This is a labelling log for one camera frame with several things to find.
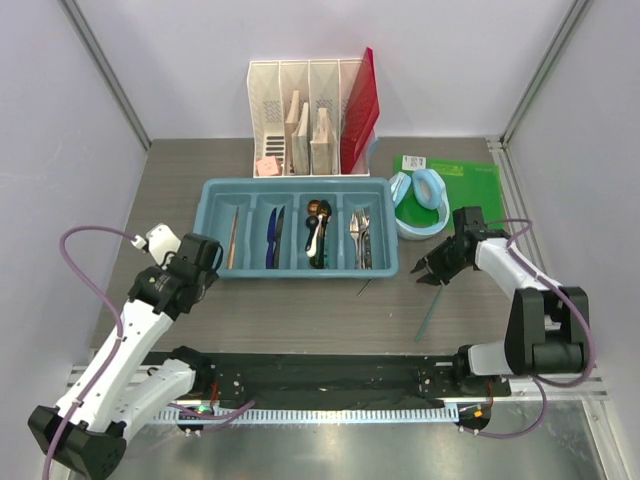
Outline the purple handled utensil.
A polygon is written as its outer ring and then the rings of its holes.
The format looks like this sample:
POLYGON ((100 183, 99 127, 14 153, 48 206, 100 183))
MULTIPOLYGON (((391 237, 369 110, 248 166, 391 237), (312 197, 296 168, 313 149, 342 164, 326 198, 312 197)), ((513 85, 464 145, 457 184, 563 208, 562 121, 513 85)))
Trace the purple handled utensil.
POLYGON ((274 268, 275 244, 276 244, 276 225, 277 225, 277 208, 271 212, 268 229, 267 229, 267 251, 266 251, 266 268, 274 268))

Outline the white ceramic spoon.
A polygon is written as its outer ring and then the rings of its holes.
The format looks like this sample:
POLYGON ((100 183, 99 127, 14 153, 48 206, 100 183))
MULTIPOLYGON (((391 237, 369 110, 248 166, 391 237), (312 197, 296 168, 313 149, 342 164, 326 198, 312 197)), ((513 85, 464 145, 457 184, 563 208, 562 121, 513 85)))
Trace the white ceramic spoon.
POLYGON ((323 215, 319 214, 319 215, 317 215, 317 217, 319 219, 319 226, 318 226, 318 229, 317 229, 317 232, 316 232, 316 236, 314 238, 314 240, 315 240, 314 245, 311 247, 311 249, 309 251, 305 250, 306 255, 309 258, 314 257, 316 255, 316 253, 317 253, 318 239, 319 239, 321 228, 322 228, 323 215))

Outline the gold spoon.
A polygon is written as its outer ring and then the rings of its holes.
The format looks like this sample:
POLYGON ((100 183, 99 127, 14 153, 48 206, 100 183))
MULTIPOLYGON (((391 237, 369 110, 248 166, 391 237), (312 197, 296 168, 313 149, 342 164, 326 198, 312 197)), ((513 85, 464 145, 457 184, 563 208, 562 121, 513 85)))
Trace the gold spoon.
POLYGON ((319 200, 311 200, 307 206, 308 214, 310 216, 317 216, 320 211, 320 204, 321 202, 319 200))

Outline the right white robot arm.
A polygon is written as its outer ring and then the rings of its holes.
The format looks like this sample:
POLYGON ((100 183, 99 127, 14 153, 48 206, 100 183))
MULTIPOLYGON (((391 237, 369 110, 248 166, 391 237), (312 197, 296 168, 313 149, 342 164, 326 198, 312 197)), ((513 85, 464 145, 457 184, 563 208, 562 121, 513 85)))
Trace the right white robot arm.
POLYGON ((444 287, 467 268, 489 275, 511 301, 504 339, 466 345, 454 355, 451 380, 472 395, 488 377, 525 377, 559 388, 585 382, 595 366, 589 300, 580 287, 551 279, 516 248, 531 222, 511 235, 495 229, 479 207, 453 212, 454 234, 420 258, 419 283, 444 287))

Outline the patterned handle fork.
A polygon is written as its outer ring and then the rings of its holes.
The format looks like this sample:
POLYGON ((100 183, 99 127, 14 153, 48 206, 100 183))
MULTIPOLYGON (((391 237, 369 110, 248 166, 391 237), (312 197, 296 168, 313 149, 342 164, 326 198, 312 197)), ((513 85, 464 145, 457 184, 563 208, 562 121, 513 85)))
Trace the patterned handle fork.
POLYGON ((363 269, 372 268, 371 239, 368 229, 361 236, 361 263, 363 269))

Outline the black measuring spoon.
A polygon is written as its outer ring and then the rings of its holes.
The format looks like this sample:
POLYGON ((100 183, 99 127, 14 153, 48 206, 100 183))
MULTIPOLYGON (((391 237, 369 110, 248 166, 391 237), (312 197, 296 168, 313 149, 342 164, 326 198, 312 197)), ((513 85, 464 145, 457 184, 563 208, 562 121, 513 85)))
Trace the black measuring spoon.
POLYGON ((305 250, 309 251, 311 247, 314 245, 314 238, 316 236, 316 232, 319 226, 319 219, 315 215, 310 215, 305 222, 307 229, 309 230, 309 234, 305 243, 305 250))

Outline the black knife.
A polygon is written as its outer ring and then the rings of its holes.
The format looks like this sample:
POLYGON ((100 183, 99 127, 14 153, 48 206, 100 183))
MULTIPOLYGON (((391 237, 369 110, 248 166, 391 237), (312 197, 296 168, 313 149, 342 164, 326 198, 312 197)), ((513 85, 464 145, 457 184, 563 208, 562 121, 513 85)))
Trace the black knife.
POLYGON ((277 221, 276 221, 274 262, 273 262, 275 269, 279 268, 281 238, 282 238, 282 231, 283 231, 283 227, 284 227, 285 210, 286 210, 286 207, 282 206, 282 208, 279 211, 279 214, 278 214, 278 217, 277 217, 277 221))

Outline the blue plastic cutlery tray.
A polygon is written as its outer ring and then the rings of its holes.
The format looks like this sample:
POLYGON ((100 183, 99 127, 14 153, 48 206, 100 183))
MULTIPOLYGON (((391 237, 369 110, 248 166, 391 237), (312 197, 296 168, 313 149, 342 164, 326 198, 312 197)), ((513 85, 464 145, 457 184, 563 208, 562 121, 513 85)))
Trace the blue plastic cutlery tray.
POLYGON ((312 177, 294 179, 220 178, 205 182, 196 211, 196 233, 224 248, 219 275, 227 279, 388 278, 399 270, 398 238, 389 183, 383 178, 312 177), (326 200, 332 208, 327 240, 330 268, 314 269, 305 252, 308 203, 326 200), (226 268, 236 207, 240 207, 234 268, 226 268), (286 207, 278 269, 267 269, 267 229, 271 212, 286 207), (356 269, 351 215, 364 208, 370 219, 371 269, 356 269))

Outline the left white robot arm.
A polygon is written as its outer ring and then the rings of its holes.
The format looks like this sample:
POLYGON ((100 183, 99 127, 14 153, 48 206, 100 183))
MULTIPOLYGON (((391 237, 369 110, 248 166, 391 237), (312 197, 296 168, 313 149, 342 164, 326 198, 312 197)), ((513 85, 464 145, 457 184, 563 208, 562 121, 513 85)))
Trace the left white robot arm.
POLYGON ((54 462, 88 479, 108 478, 156 413, 184 395, 200 399, 212 389, 210 360, 185 346, 136 387, 129 382, 157 340, 217 280, 221 244, 195 233, 178 238, 164 224, 127 238, 154 263, 136 276, 122 308, 107 306, 115 327, 81 377, 54 406, 31 413, 28 427, 45 455, 43 478, 54 462))

